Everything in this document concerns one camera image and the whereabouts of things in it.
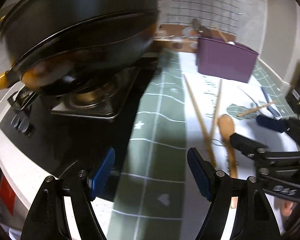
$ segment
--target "black frying pan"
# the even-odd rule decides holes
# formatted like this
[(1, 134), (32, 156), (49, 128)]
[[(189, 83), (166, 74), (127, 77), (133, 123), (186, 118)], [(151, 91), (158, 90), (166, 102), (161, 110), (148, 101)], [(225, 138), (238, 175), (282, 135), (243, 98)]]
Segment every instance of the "black frying pan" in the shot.
[(157, 0), (20, 0), (0, 25), (12, 66), (0, 89), (21, 80), (63, 95), (106, 82), (147, 51), (156, 19)]

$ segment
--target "utensil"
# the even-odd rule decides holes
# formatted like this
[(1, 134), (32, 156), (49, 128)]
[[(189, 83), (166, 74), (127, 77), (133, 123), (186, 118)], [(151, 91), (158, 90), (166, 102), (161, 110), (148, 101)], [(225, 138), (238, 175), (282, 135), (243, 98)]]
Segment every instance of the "utensil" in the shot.
[(201, 26), (201, 22), (197, 18), (192, 19), (192, 28), (193, 30), (198, 34), (198, 36), (202, 38), (212, 39), (213, 35), (211, 33), (211, 30), (208, 28)]
[[(249, 95), (242, 89), (242, 87), (238, 86), (238, 88), (239, 88), (243, 93), (245, 93), (246, 96), (247, 96), (248, 98), (251, 99), (251, 101), (256, 105), (256, 107), (259, 106), (259, 104), (258, 104), (251, 96), (249, 96)], [(265, 115), (265, 116), (268, 116), (268, 117), (272, 117), (272, 114), (271, 114), (268, 110), (264, 109), (263, 107), (262, 107), (261, 109), (259, 109), (259, 113), (260, 113), (261, 115)]]
[(221, 91), (222, 91), (222, 79), (220, 79), (219, 83), (219, 90), (218, 90), (218, 95), (217, 95), (217, 102), (214, 110), (214, 115), (213, 115), (213, 121), (212, 121), (212, 127), (210, 130), (210, 138), (211, 140), (213, 139), (214, 132), (215, 132), (215, 127), (218, 122), (218, 116), (219, 116), (219, 108), (220, 108), (220, 101), (221, 101)]
[(258, 110), (260, 110), (260, 109), (262, 109), (264, 107), (267, 107), (269, 105), (272, 105), (274, 103), (275, 103), (275, 101), (272, 101), (272, 102), (270, 102), (268, 104), (265, 104), (265, 105), (262, 105), (262, 106), (258, 106), (258, 107), (255, 107), (255, 108), (251, 108), (251, 109), (249, 109), (249, 110), (247, 110), (247, 111), (245, 111), (243, 113), (238, 114), (237, 116), (238, 117), (242, 117), (242, 116), (245, 116), (246, 114), (254, 113), (254, 112), (256, 112), (256, 111), (258, 111)]
[(200, 124), (202, 135), (203, 135), (205, 149), (206, 149), (206, 151), (207, 151), (207, 153), (209, 155), (211, 164), (215, 167), (216, 166), (216, 160), (215, 160), (215, 157), (214, 157), (214, 154), (213, 154), (213, 150), (212, 150), (212, 147), (211, 147), (211, 137), (210, 137), (210, 134), (208, 133), (208, 130), (207, 130), (206, 126), (205, 126), (203, 117), (202, 117), (202, 115), (200, 113), (200, 110), (199, 110), (199, 107), (197, 105), (197, 102), (195, 101), (194, 94), (193, 94), (193, 92), (192, 92), (192, 90), (190, 88), (188, 80), (187, 80), (187, 78), (186, 78), (185, 75), (183, 75), (183, 77), (185, 79), (186, 86), (188, 88), (192, 104), (194, 106), (194, 110), (195, 110), (195, 112), (197, 114), (197, 117), (198, 117), (198, 120), (199, 120), (199, 124)]
[(21, 80), (63, 95), (102, 84), (148, 50), (157, 14), (157, 0), (20, 0), (0, 25), (12, 65), (0, 89)]
[[(223, 114), (218, 119), (218, 127), (220, 130), (220, 134), (222, 136), (222, 142), (226, 147), (228, 153), (228, 162), (229, 162), (229, 175), (231, 178), (238, 178), (237, 172), (237, 162), (235, 159), (234, 149), (230, 145), (230, 136), (234, 134), (234, 122), (231, 116), (227, 114)], [(231, 198), (231, 205), (232, 209), (237, 207), (238, 198), (233, 197)]]
[(228, 43), (228, 39), (226, 38), (226, 36), (222, 33), (222, 31), (220, 31), (216, 25), (212, 25), (213, 28), (216, 29), (216, 31), (219, 33), (220, 37), (223, 39), (223, 41), (225, 43)]
[[(266, 88), (265, 87), (261, 87), (261, 90), (263, 92), (263, 95), (265, 96), (265, 99), (267, 101), (267, 103), (271, 102), (271, 98), (268, 95), (268, 93), (266, 92)], [(272, 106), (268, 106), (267, 107), (268, 111), (274, 116), (274, 117), (281, 117), (281, 115), (272, 107)]]

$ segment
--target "purple box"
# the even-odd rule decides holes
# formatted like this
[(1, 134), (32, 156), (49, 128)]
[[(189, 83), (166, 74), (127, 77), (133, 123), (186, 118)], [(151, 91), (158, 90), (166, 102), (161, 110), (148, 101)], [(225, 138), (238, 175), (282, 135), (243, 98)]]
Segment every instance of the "purple box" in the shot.
[(256, 51), (237, 42), (199, 38), (196, 65), (201, 74), (248, 83), (257, 56)]

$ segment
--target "wooden spatula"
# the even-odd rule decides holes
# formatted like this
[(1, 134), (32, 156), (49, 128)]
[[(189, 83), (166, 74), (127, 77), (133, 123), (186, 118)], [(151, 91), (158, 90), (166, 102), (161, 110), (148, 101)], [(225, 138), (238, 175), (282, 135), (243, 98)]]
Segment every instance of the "wooden spatula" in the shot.
[[(222, 142), (226, 147), (227, 153), (228, 153), (228, 161), (229, 161), (229, 171), (230, 171), (230, 177), (231, 178), (238, 178), (237, 173), (237, 162), (235, 160), (235, 153), (234, 149), (230, 145), (230, 136), (234, 134), (234, 122), (231, 118), (231, 116), (227, 114), (223, 114), (218, 119), (218, 126), (220, 130), (220, 134), (222, 136)], [(231, 208), (237, 207), (238, 198), (233, 197), (231, 199)]]

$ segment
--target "wooden spoon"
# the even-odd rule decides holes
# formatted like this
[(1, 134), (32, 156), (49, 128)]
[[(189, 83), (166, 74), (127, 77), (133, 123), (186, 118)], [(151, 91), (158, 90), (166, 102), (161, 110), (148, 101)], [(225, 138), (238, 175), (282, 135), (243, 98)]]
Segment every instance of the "wooden spoon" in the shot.
[[(234, 134), (234, 122), (231, 116), (227, 114), (223, 114), (218, 119), (218, 126), (220, 130), (220, 134), (222, 136), (222, 142), (226, 147), (228, 153), (228, 161), (229, 161), (229, 171), (231, 178), (238, 178), (237, 173), (237, 162), (235, 160), (234, 149), (230, 145), (230, 136)], [(231, 208), (237, 207), (238, 198), (231, 198)]]
[(222, 33), (222, 31), (219, 30), (215, 24), (213, 24), (212, 27), (216, 29), (216, 31), (218, 32), (218, 34), (220, 35), (220, 37), (223, 39), (223, 41), (224, 41), (225, 43), (228, 43), (228, 39), (227, 39), (226, 36)]

